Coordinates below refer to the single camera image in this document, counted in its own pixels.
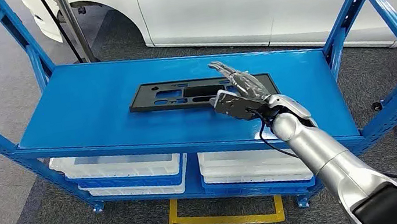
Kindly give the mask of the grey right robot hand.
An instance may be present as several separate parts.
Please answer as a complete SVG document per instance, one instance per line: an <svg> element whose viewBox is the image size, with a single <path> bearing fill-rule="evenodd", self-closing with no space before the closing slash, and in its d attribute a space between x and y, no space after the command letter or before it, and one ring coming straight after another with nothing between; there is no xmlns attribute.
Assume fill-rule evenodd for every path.
<svg viewBox="0 0 397 224"><path fill-rule="evenodd" d="M253 75L234 69L222 62L213 61L208 64L208 67L215 69L221 73L229 82L237 89L242 97L263 101L266 100L271 93L265 88L263 83L257 80Z"/></svg>

